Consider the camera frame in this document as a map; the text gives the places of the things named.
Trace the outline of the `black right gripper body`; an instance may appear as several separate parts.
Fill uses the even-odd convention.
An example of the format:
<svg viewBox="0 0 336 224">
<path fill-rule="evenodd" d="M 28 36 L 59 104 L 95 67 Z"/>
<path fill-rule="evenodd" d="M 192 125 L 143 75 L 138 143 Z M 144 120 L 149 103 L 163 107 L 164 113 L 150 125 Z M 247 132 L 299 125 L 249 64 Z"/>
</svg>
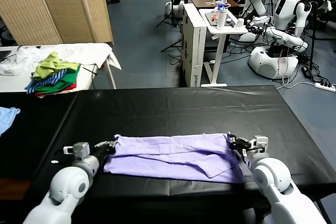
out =
<svg viewBox="0 0 336 224">
<path fill-rule="evenodd" d="M 247 151 L 251 149 L 249 142 L 235 142 L 233 143 L 233 150 L 237 151 L 240 155 L 247 155 Z"/>
</svg>

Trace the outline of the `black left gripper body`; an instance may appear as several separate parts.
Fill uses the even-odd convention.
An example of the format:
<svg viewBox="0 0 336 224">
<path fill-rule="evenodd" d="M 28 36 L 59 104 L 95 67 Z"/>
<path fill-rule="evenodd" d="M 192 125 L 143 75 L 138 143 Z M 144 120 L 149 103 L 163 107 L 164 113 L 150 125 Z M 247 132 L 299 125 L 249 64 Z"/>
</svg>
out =
<svg viewBox="0 0 336 224">
<path fill-rule="evenodd" d="M 95 156 L 97 159 L 105 159 L 108 155 L 115 154 L 116 149 L 114 146 L 110 145 L 101 145 L 101 146 L 95 146 L 93 149 L 93 156 Z"/>
</svg>

